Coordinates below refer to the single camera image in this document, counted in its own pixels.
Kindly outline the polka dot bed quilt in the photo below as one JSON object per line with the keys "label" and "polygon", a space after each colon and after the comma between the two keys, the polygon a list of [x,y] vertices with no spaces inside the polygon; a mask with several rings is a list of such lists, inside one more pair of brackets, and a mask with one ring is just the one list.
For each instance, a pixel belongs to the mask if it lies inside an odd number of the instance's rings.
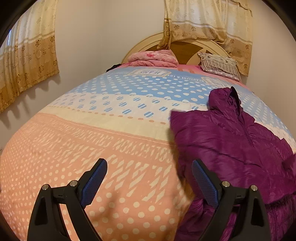
{"label": "polka dot bed quilt", "polygon": [[44,107],[1,155],[1,212],[26,240],[40,188],[67,185],[103,158],[108,170],[86,213],[104,240],[173,240],[193,194],[177,176],[170,112],[206,110],[212,89],[235,87],[255,121],[295,140],[245,85],[198,66],[119,67]]}

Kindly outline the striped floral pillow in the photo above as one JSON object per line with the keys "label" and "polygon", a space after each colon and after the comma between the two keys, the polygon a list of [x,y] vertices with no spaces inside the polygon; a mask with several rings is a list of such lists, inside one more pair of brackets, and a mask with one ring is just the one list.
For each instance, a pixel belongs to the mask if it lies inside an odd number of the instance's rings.
{"label": "striped floral pillow", "polygon": [[234,59],[202,52],[198,52],[198,56],[201,58],[200,66],[203,71],[238,82],[241,81]]}

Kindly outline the yellow curtain behind headboard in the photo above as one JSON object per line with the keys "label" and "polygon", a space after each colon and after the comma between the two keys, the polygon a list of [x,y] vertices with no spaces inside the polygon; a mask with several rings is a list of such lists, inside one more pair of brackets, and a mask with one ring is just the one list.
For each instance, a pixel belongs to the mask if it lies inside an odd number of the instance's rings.
{"label": "yellow curtain behind headboard", "polygon": [[252,10],[244,0],[170,0],[165,2],[164,35],[158,49],[186,39],[212,40],[248,76],[252,53]]}

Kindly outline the dark object beside bed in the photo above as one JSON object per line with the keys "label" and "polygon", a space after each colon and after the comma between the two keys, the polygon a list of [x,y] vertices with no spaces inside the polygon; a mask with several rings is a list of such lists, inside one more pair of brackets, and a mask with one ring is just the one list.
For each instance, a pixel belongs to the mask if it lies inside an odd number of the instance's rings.
{"label": "dark object beside bed", "polygon": [[121,66],[121,64],[115,64],[115,65],[113,65],[112,67],[108,68],[108,69],[106,70],[106,72],[109,72],[109,71],[111,71],[111,70],[113,70],[113,69],[115,69],[115,68],[118,68],[118,67],[120,67],[120,66]]}

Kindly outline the yellow curtain left window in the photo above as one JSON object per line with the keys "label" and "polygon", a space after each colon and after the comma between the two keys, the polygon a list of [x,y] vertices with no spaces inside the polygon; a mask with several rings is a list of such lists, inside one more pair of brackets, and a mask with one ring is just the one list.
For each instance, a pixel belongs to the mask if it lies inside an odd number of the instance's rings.
{"label": "yellow curtain left window", "polygon": [[59,73],[55,43],[56,0],[36,1],[1,46],[1,111],[27,89]]}

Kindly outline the cream wooden headboard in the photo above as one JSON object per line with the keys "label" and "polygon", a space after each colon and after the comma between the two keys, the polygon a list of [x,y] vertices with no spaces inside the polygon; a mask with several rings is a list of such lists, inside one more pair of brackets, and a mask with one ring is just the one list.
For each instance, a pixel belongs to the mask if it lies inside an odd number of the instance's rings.
{"label": "cream wooden headboard", "polygon": [[[162,38],[163,33],[158,33],[142,40],[126,54],[121,64],[127,63],[127,59],[133,53],[156,51]],[[197,54],[198,52],[230,57],[228,53],[217,43],[212,40],[204,39],[176,41],[171,44],[171,50],[176,56],[178,62],[182,65],[199,65],[201,58]]]}

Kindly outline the purple hooded puffer jacket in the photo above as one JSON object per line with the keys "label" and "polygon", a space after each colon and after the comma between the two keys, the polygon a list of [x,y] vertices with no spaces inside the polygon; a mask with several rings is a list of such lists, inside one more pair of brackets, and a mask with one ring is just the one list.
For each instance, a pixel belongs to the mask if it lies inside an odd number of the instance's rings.
{"label": "purple hooded puffer jacket", "polygon": [[271,239],[281,240],[295,221],[295,153],[285,139],[243,110],[235,88],[212,90],[208,106],[207,111],[171,112],[179,152],[177,172],[195,194],[175,240],[198,240],[214,214],[192,173],[197,159],[235,187],[257,186]]}

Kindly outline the folded pink blanket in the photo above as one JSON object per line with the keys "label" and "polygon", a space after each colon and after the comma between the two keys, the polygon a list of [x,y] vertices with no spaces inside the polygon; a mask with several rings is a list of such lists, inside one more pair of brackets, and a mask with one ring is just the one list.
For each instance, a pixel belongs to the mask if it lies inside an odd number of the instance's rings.
{"label": "folded pink blanket", "polygon": [[171,50],[143,51],[131,54],[129,66],[176,68],[179,62]]}

